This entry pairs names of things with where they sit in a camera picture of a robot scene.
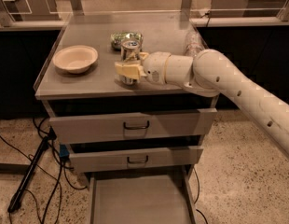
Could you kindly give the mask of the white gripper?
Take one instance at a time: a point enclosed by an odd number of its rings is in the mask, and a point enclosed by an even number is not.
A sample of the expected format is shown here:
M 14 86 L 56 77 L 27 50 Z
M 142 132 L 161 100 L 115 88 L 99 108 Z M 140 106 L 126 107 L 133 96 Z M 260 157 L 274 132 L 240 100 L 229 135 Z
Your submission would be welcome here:
M 146 80 L 152 84 L 164 85 L 165 81 L 165 65 L 170 58 L 169 52 L 141 52 L 140 60 L 143 61 L 143 66 L 139 63 L 115 63 L 116 72 L 124 77 L 139 80 L 141 77 L 146 77 Z

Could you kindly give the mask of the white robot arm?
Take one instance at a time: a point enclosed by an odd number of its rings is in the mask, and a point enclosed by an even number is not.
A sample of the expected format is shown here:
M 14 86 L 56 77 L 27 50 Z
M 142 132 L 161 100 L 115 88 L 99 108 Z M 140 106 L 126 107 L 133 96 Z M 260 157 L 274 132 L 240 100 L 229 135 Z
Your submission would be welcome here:
M 289 157 L 289 104 L 246 77 L 224 54 L 205 49 L 194 57 L 155 52 L 115 63 L 124 77 L 174 85 L 204 97 L 225 95 Z

